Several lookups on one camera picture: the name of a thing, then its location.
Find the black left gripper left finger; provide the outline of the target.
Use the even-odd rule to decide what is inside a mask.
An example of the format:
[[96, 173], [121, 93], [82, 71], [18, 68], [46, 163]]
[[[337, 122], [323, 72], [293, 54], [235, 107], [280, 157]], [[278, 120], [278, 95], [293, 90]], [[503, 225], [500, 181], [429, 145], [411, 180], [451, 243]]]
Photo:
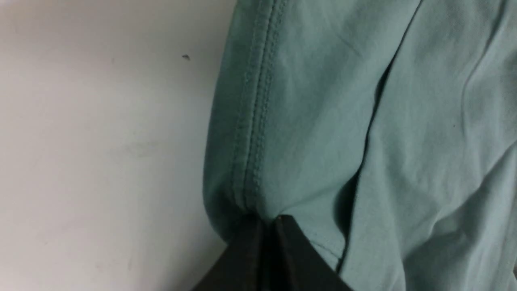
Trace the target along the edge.
[[264, 223], [248, 215], [237, 226], [233, 238], [194, 291], [260, 291]]

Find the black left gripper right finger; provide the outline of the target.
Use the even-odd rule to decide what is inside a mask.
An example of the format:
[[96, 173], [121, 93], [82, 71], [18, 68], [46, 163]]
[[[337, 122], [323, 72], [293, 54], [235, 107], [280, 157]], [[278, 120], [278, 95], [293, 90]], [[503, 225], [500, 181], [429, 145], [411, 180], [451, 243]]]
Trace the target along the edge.
[[296, 220], [277, 217], [270, 228], [272, 291], [350, 291], [312, 247]]

